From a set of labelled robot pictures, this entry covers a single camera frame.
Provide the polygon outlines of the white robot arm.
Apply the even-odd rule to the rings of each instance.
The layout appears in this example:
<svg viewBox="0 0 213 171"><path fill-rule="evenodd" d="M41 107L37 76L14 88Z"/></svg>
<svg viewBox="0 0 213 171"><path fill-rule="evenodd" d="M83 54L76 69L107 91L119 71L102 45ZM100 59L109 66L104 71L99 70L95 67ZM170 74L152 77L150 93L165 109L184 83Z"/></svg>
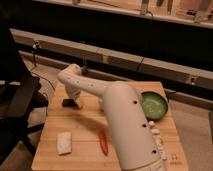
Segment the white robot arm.
<svg viewBox="0 0 213 171"><path fill-rule="evenodd" d="M167 171L143 112L141 93L124 81L103 81L81 75L71 64L58 74L71 90L83 90L99 97L122 171Z"/></svg>

